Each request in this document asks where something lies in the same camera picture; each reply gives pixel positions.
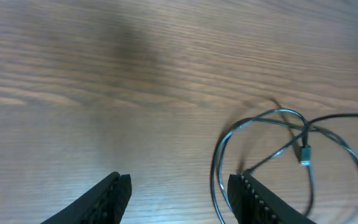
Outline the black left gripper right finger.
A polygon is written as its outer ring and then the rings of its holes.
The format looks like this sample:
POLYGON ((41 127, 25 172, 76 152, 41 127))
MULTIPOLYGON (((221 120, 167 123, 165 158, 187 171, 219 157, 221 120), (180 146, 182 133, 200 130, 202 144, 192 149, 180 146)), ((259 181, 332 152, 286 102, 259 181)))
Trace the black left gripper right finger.
POLYGON ((227 195, 239 224, 315 224, 248 172, 229 176, 227 195))

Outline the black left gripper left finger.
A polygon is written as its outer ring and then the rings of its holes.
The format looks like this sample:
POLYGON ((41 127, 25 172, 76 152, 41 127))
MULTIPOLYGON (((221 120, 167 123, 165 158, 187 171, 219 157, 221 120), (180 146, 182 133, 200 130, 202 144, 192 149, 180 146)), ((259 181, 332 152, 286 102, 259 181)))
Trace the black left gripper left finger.
POLYGON ((120 223, 131 195, 131 176, 112 172, 42 224, 120 223))

